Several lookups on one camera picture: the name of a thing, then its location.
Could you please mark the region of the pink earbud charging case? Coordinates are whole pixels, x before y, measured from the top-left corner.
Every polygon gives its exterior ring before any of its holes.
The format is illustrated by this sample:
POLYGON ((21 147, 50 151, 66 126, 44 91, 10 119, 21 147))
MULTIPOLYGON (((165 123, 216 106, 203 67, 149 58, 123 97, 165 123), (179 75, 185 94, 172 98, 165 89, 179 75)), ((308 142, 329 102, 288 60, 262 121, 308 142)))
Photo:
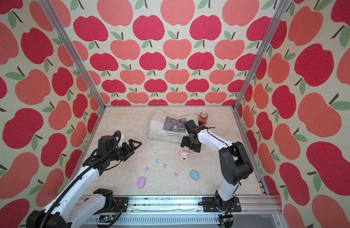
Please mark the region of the pink earbud charging case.
POLYGON ((181 151, 179 159, 181 161, 188 161, 189 160, 189 152, 188 151, 181 151))

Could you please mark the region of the blue earbud charging case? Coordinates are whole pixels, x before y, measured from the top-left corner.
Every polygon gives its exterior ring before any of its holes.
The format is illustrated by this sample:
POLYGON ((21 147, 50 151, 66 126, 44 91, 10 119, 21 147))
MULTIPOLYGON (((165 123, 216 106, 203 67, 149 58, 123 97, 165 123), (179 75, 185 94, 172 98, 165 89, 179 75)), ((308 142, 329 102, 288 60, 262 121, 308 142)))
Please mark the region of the blue earbud charging case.
POLYGON ((190 172, 190 176, 191 176, 191 178, 192 178, 193 180, 195 180, 195 181, 199 180, 199 174, 198 174, 198 172, 195 171, 195 170, 192 170, 192 171, 190 172))

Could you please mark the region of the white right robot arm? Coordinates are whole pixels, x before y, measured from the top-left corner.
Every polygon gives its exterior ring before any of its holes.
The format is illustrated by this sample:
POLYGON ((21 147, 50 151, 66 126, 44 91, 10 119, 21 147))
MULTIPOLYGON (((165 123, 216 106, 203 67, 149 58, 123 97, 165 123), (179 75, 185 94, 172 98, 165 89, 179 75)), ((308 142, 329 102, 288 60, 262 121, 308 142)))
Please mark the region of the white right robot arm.
POLYGON ((230 142, 213 134, 206 125, 197 126, 193 120, 185 123, 188 136, 184 136, 181 147, 200 153, 202 145, 206 145, 218 153, 223 182, 215 192, 214 205, 220 212, 229 212, 235 205, 235 192, 241 181, 253 173, 253 166, 241 142, 230 142))

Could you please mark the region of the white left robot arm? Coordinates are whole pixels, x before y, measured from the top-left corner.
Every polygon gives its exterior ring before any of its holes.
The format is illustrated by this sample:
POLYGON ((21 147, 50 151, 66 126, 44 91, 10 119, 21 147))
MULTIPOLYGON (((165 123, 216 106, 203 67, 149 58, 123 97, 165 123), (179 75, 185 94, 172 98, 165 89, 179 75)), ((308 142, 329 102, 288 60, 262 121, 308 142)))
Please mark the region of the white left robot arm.
POLYGON ((76 204, 87 189, 112 167, 110 163, 128 160, 142 145, 130 139, 123 142, 120 131, 99 139, 98 147, 85 160, 76 177, 44 209, 33 211, 26 220, 28 228, 79 228, 91 216, 108 216, 107 228, 117 222, 127 210, 126 202, 117 202, 113 192, 99 188, 80 206, 76 204))

